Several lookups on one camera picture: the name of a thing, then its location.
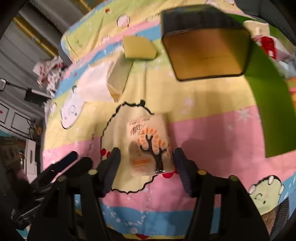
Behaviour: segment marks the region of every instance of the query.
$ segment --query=bed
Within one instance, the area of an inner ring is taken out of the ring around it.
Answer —
[[[150,113],[166,113],[170,149],[181,147],[188,159],[212,175],[239,177],[266,225],[271,225],[268,230],[272,233],[278,214],[287,221],[296,207],[296,152],[285,151],[266,158],[262,120],[246,76],[178,82],[161,44],[162,9],[204,3],[105,1],[64,33],[62,48],[74,64],[65,73],[53,101],[55,108],[44,138],[43,168],[72,150],[91,157],[96,167],[113,147],[126,148],[124,137],[121,139],[111,130],[112,123],[121,125],[119,130],[124,129],[126,123],[120,123],[121,118],[140,108]],[[231,0],[207,0],[206,4],[220,8],[241,23],[256,20],[246,16]],[[270,35],[284,47],[283,52],[292,55],[293,44],[276,28],[269,28]],[[61,110],[72,94],[72,87],[91,66],[119,48],[124,35],[135,34],[152,41],[157,58],[133,62],[118,102],[85,102],[73,124],[64,128]],[[269,58],[257,45],[254,48],[254,68],[266,63],[271,69],[266,78],[277,76]],[[101,200],[108,227],[130,239],[184,237],[195,199],[185,193],[178,172],[137,179],[126,174],[128,168],[122,161],[112,191]],[[79,196],[76,207],[81,208]],[[211,233],[218,231],[219,215],[217,197]]]

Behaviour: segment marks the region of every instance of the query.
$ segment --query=blue stripe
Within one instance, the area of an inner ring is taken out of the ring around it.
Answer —
[[[18,231],[18,233],[19,233],[23,238],[27,238],[27,237],[28,237],[29,232],[28,232],[27,229],[24,229],[24,230],[18,230],[18,229],[17,229],[17,231]]]
[[[282,192],[279,204],[282,203],[288,196],[290,196],[296,189],[296,173],[294,173],[291,177],[289,177],[287,180],[285,180],[283,183],[284,185],[284,191]]]
[[[296,191],[291,193],[291,195],[289,196],[289,218],[292,216],[295,209],[296,209]]]
[[[0,137],[10,137],[10,136],[11,136],[10,134],[0,130]]]
[[[81,209],[79,195],[75,196],[75,204],[76,208]],[[103,203],[101,208],[106,223],[117,232],[131,234],[136,231],[147,236],[185,235],[193,214],[193,211],[140,212],[127,207],[109,207]],[[218,232],[219,218],[220,208],[214,208],[211,233]]]
[[[144,37],[148,38],[150,41],[160,39],[160,37],[161,37],[160,25],[157,25],[155,27],[151,27],[149,29],[142,30],[142,31],[138,32],[137,35],[138,36],[144,36]],[[98,53],[96,53],[95,56],[88,63],[86,63],[81,68],[76,69],[76,71],[73,71],[68,78],[65,78],[60,83],[55,97],[57,98],[60,95],[67,92],[69,89],[71,89],[72,86],[76,83],[76,81],[79,80],[79,78],[84,73],[84,71],[87,70],[89,64],[92,64],[92,63],[100,60],[101,58],[105,57],[107,54],[109,54],[120,43],[121,43],[121,41],[117,42],[115,44],[114,43],[109,44],[104,50],[99,51]]]

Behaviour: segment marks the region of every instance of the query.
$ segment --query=orange label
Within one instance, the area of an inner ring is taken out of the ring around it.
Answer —
[[[133,161],[133,164],[137,165],[137,164],[145,164],[145,163],[149,163],[149,162],[151,162],[151,159]]]

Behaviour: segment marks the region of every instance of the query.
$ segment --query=tree illustration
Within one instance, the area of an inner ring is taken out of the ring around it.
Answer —
[[[140,150],[142,151],[142,153],[149,154],[154,158],[156,162],[156,169],[155,169],[156,173],[163,172],[164,170],[163,170],[162,154],[167,152],[167,148],[165,148],[166,143],[162,142],[161,140],[158,140],[159,136],[157,135],[157,130],[153,130],[153,129],[149,130],[148,128],[146,128],[146,131],[141,132],[141,138],[142,138],[141,141],[138,139]]]

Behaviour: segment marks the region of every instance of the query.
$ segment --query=black cable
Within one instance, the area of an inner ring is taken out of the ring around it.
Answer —
[[[16,87],[16,88],[18,88],[18,89],[25,90],[25,91],[28,90],[28,88],[25,88],[25,87],[21,87],[21,86],[15,85],[15,84],[12,84],[12,83],[7,82],[7,81],[6,81],[6,85],[10,85],[10,86],[13,86],[13,87]]]

